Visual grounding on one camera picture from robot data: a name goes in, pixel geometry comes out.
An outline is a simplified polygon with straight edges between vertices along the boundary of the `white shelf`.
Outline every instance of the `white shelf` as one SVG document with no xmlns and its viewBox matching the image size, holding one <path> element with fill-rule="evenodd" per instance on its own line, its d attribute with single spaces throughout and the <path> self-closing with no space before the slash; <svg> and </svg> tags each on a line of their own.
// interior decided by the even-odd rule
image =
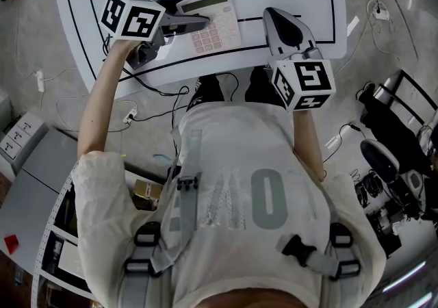
<svg viewBox="0 0 438 308">
<path fill-rule="evenodd" d="M 58 228 L 58 227 L 55 226 L 55 225 L 52 225 L 52 226 L 51 226 L 51 230 L 52 230 L 52 232 L 54 232 L 56 235 L 59 235 L 59 236 L 61 236 L 62 238 L 64 238 L 65 240 L 71 242 L 72 244 L 77 245 L 77 237 L 76 237 L 76 236 L 73 236 L 73 235 L 67 233 L 66 231 L 64 231 L 64 230 L 62 230 L 62 229 L 60 229 L 60 228 Z"/>
<path fill-rule="evenodd" d="M 39 269 L 39 275 L 50 280 L 52 283 L 55 283 L 56 285 L 63 287 L 64 289 L 66 289 L 68 291 L 74 292 L 74 293 L 76 293 L 80 296 L 83 296 L 85 298 L 88 298 L 90 300 L 97 301 L 96 297 L 94 297 L 94 295 L 91 294 L 90 292 L 78 289 L 77 287 L 70 285 L 69 283 L 66 283 L 63 280 L 60 280 L 57 277 L 54 277 L 53 275 L 49 274 L 48 272 L 46 272 L 43 269 Z"/>
</svg>

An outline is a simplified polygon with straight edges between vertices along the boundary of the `white cable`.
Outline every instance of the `white cable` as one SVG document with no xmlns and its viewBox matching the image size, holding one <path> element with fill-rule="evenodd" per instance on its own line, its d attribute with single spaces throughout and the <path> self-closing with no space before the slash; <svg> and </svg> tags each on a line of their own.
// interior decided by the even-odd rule
<svg viewBox="0 0 438 308">
<path fill-rule="evenodd" d="M 18 8 L 18 2 L 17 2 L 17 4 L 16 4 L 16 27 L 15 27 L 15 67 L 16 67 L 16 70 L 17 70 L 17 72 L 18 73 L 20 73 L 20 76 L 21 77 L 23 77 L 23 78 L 28 78 L 28 77 L 30 77 L 31 75 L 33 75 L 34 73 L 35 73 L 35 71 L 33 70 L 32 72 L 30 72 L 28 75 L 24 75 L 21 71 L 20 71 L 20 68 L 18 67 L 18 59 L 17 59 L 17 56 L 16 56 L 16 53 L 17 53 L 17 42 L 18 42 L 18 20 L 19 20 L 19 13 L 18 13 L 18 10 L 19 10 L 19 8 Z"/>
<path fill-rule="evenodd" d="M 76 129 L 72 129 L 72 128 L 70 128 L 70 127 L 67 125 L 67 123 L 64 122 L 64 120 L 62 119 L 62 117 L 61 117 L 61 115 L 60 115 L 60 111 L 59 111 L 58 108 L 57 108 L 58 103 L 59 103 L 61 100 L 82 99 L 82 98 L 84 98 L 84 97 L 88 97 L 88 96 L 90 96 L 90 94 L 83 95 L 82 97 L 61 97 L 61 98 L 59 98 L 59 99 L 56 101 L 56 103 L 55 103 L 55 108 L 56 108 L 57 117 L 61 120 L 62 124 L 65 125 L 66 128 L 67 128 L 69 131 L 79 131 L 79 130 L 76 130 Z"/>
<path fill-rule="evenodd" d="M 365 22 L 365 25 L 363 26 L 361 36 L 359 37 L 359 41 L 357 42 L 355 48 L 353 49 L 353 52 L 351 53 L 351 56 L 347 60 L 347 62 L 344 65 L 342 65 L 342 67 L 339 70 L 337 70 L 337 72 L 334 74 L 334 78 L 336 78 L 336 76 L 339 74 L 339 72 L 341 72 L 345 67 L 347 67 L 347 65 L 351 62 L 351 60 L 355 56 L 356 50 L 359 47 L 359 44 L 361 44 L 361 40 L 362 40 L 363 35 L 365 34 L 365 31 L 367 29 L 369 19 L 370 19 L 370 15 L 368 14 L 368 11 L 367 11 L 367 21 Z"/>
<path fill-rule="evenodd" d="M 398 57 L 397 55 L 395 55 L 395 54 L 393 54 L 393 53 L 391 53 L 389 51 L 381 49 L 377 45 L 376 39 L 374 37 L 374 34 L 380 34 L 381 33 L 381 26 L 380 25 L 373 25 L 372 24 L 372 22 L 371 22 L 371 15 L 373 15 L 374 11 L 376 11 L 378 7 L 380 7 L 381 10 L 384 9 L 384 11 L 388 10 L 386 5 L 384 3 L 382 3 L 381 1 L 379 1 L 379 2 L 377 2 L 376 0 L 369 0 L 368 1 L 368 3 L 367 3 L 367 21 L 365 22 L 365 26 L 363 27 L 361 36 L 359 37 L 359 41 L 357 42 L 357 44 L 356 44 L 356 46 L 355 46 L 351 56 L 347 60 L 347 62 L 344 65 L 342 65 L 342 67 L 339 70 L 337 70 L 337 72 L 334 74 L 334 78 L 336 78 L 336 76 L 351 62 L 351 60 L 355 56 L 356 50 L 357 50 L 357 48 L 359 47 L 359 44 L 362 41 L 363 35 L 365 34 L 365 31 L 367 29 L 368 23 L 370 24 L 371 29 L 372 29 L 372 40 L 373 40 L 373 43 L 374 43 L 374 46 L 376 47 L 376 49 L 379 50 L 381 53 L 385 53 L 385 54 L 394 56 L 399 61 L 400 65 L 402 64 L 402 62 L 400 60 L 400 57 Z M 392 21 L 391 18 L 388 20 L 388 23 L 389 23 L 389 30 L 391 31 L 391 24 L 393 24 L 394 31 L 395 31 L 395 25 L 394 25 L 394 22 Z"/>
<path fill-rule="evenodd" d="M 369 13 L 369 12 L 368 12 L 368 10 L 369 10 L 369 6 L 370 6 L 370 4 L 373 3 L 373 2 L 374 2 L 375 4 L 374 4 L 374 6 L 373 6 L 373 8 L 372 8 L 372 11 Z M 368 4 L 367 4 L 368 22 L 370 23 L 371 28 L 372 28 L 372 41 L 373 41 L 373 43 L 374 43 L 374 46 L 375 46 L 376 49 L 379 50 L 381 53 L 386 53 L 386 54 L 388 54 L 388 55 L 394 56 L 394 57 L 399 61 L 399 63 L 402 64 L 402 61 L 400 60 L 400 57 L 398 57 L 396 54 L 393 54 L 393 53 L 390 52 L 390 51 L 386 51 L 386 50 L 381 49 L 381 48 L 377 45 L 376 39 L 375 39 L 375 37 L 374 37 L 374 34 L 380 34 L 380 33 L 381 33 L 381 30 L 380 30 L 380 31 L 376 31 L 376 30 L 375 30 L 375 25 L 373 25 L 372 22 L 371 22 L 371 15 L 372 15 L 373 12 L 375 11 L 377 5 L 379 5 L 379 6 L 381 7 L 381 9 L 384 9 L 384 11 L 386 11 L 386 12 L 388 11 L 388 9 L 387 9 L 387 7 L 386 7 L 386 5 L 385 5 L 384 3 L 382 3 L 382 2 L 378 2 L 378 3 L 377 3 L 375 0 L 370 0 L 370 1 L 368 1 Z M 392 19 L 389 18 L 389 20 L 388 20 L 388 23 L 389 23 L 389 29 L 391 29 L 391 21 L 392 21 Z"/>
<path fill-rule="evenodd" d="M 68 70 L 77 70 L 77 67 L 67 67 L 63 69 L 61 72 L 59 72 L 56 76 L 52 78 L 43 79 L 42 81 L 51 81 L 52 79 L 55 79 L 56 77 L 60 76 L 62 73 L 68 71 Z"/>
<path fill-rule="evenodd" d="M 84 97 L 88 97 L 88 96 L 90 96 L 90 94 L 83 95 L 82 97 L 61 97 L 61 98 L 59 98 L 59 99 L 56 101 L 56 103 L 55 103 L 55 108 L 56 108 L 57 116 L 58 116 L 58 118 L 61 120 L 62 124 L 65 125 L 66 128 L 67 128 L 69 131 L 79 131 L 79 130 L 78 130 L 78 129 L 73 129 L 73 128 L 69 127 L 69 126 L 67 125 L 67 123 L 65 123 L 65 121 L 62 119 L 62 117 L 61 117 L 61 115 L 60 115 L 60 111 L 59 111 L 58 108 L 57 108 L 58 103 L 59 103 L 61 100 L 82 99 L 82 98 L 84 98 Z M 112 107 L 115 107 L 115 106 L 117 106 L 119 103 L 122 103 L 122 102 L 133 103 L 133 104 L 136 106 L 136 110 L 138 110 L 138 105 L 137 105 L 137 103 L 136 103 L 135 101 L 132 101 L 132 100 L 121 100 L 121 101 L 118 101 L 118 102 L 116 102 L 115 104 L 113 104 Z M 119 132 L 119 131 L 121 132 L 121 130 L 115 130 L 115 131 L 108 131 L 108 133 L 117 133 L 117 132 Z"/>
<path fill-rule="evenodd" d="M 136 106 L 136 110 L 138 110 L 137 103 L 135 101 L 132 101 L 132 100 L 120 100 L 120 101 L 117 101 L 115 104 L 113 104 L 112 107 L 116 107 L 119 103 L 125 103 L 125 102 L 126 103 L 133 103 Z"/>
</svg>

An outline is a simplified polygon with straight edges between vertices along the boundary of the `calculator display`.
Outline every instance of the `calculator display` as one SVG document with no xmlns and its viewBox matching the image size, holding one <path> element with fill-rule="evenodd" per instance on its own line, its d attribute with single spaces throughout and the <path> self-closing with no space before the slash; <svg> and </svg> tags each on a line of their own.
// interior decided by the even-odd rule
<svg viewBox="0 0 438 308">
<path fill-rule="evenodd" d="M 190 12 L 193 10 L 206 8 L 207 6 L 212 6 L 212 5 L 216 5 L 216 4 L 220 4 L 220 3 L 226 3 L 227 1 L 228 0 L 200 0 L 200 1 L 195 1 L 194 3 L 182 5 L 181 9 L 184 12 Z"/>
</svg>

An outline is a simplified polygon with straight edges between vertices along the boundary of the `person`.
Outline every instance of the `person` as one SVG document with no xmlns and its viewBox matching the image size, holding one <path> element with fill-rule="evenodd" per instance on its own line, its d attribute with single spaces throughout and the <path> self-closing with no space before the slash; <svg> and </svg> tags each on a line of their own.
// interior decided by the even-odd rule
<svg viewBox="0 0 438 308">
<path fill-rule="evenodd" d="M 154 214 L 133 206 L 122 157 L 104 152 L 118 79 L 136 44 L 117 40 L 103 64 L 83 113 L 73 171 L 83 273 L 107 308 L 118 307 L 134 235 Z M 322 276 L 276 249 L 279 238 L 291 233 L 323 253 L 329 242 L 331 215 L 311 112 L 294 112 L 292 130 L 262 68 L 254 69 L 243 103 L 224 102 L 214 75 L 199 84 L 179 125 L 178 163 L 184 168 L 191 133 L 201 132 L 201 170 L 195 230 L 172 267 L 172 307 L 319 307 Z M 381 278 L 385 254 L 350 184 L 338 183 L 327 194 L 361 253 L 364 281 L 352 305 L 360 307 Z M 175 190 L 164 210 L 167 244 L 179 238 L 180 201 Z"/>
</svg>

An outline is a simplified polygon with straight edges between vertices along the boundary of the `red object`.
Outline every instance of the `red object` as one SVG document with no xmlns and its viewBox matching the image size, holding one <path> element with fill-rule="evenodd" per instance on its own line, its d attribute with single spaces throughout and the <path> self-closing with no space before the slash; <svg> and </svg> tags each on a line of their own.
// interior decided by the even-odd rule
<svg viewBox="0 0 438 308">
<path fill-rule="evenodd" d="M 15 235 L 7 236 L 5 238 L 5 243 L 10 255 L 18 248 L 18 239 Z"/>
</svg>

